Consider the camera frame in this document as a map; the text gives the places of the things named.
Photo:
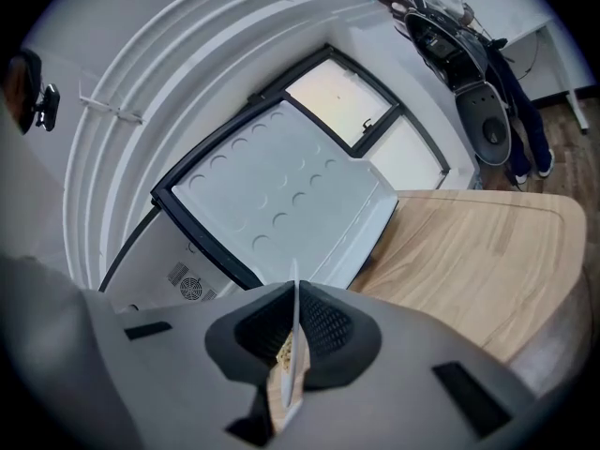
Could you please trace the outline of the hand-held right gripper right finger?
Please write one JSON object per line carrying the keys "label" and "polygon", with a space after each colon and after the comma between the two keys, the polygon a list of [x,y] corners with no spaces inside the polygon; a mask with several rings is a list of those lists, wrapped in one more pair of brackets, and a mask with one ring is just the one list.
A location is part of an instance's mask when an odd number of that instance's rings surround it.
{"label": "hand-held right gripper right finger", "polygon": [[300,285],[304,322],[332,316],[332,351],[309,331],[311,366],[292,420],[296,449],[466,449],[531,408],[504,364],[424,312]]}

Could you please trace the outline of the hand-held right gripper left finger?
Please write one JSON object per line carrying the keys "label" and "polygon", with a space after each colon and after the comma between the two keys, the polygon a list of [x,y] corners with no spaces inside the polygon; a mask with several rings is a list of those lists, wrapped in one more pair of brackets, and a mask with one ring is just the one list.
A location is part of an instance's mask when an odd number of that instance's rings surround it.
{"label": "hand-held right gripper left finger", "polygon": [[291,331],[294,286],[117,313],[83,292],[80,438],[95,449],[296,449],[272,429],[267,380]]}

